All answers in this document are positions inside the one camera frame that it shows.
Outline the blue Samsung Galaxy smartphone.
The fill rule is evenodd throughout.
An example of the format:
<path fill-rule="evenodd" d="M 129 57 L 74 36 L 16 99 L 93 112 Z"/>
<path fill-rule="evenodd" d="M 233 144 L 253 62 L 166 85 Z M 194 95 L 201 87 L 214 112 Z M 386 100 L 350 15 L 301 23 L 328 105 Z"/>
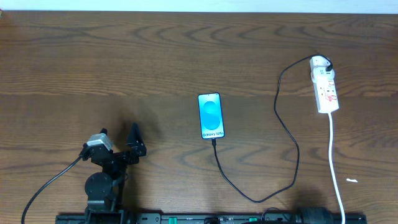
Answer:
<path fill-rule="evenodd" d="M 198 95 L 198 109 L 202 139 L 217 139 L 225 136 L 221 96 L 219 93 Z"/>

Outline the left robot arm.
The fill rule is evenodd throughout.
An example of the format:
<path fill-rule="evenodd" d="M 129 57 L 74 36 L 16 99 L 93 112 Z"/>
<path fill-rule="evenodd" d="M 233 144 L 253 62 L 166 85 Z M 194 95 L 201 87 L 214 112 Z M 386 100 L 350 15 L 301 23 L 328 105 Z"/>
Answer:
<path fill-rule="evenodd" d="M 127 167 L 139 163 L 147 149 L 138 125 L 132 124 L 127 137 L 128 151 L 114 152 L 108 131 L 92 135 L 80 152 L 83 161 L 88 159 L 102 167 L 101 172 L 91 175 L 85 183 L 88 205 L 85 223 L 135 223 L 135 215 L 122 208 L 123 190 L 127 179 Z"/>

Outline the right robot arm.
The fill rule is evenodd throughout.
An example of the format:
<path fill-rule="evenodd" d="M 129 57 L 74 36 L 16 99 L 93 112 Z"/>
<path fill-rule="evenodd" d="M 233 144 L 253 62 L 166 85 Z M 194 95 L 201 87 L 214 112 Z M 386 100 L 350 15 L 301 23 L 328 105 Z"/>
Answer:
<path fill-rule="evenodd" d="M 332 214 L 323 207 L 300 208 L 296 220 L 304 224 L 333 224 Z"/>

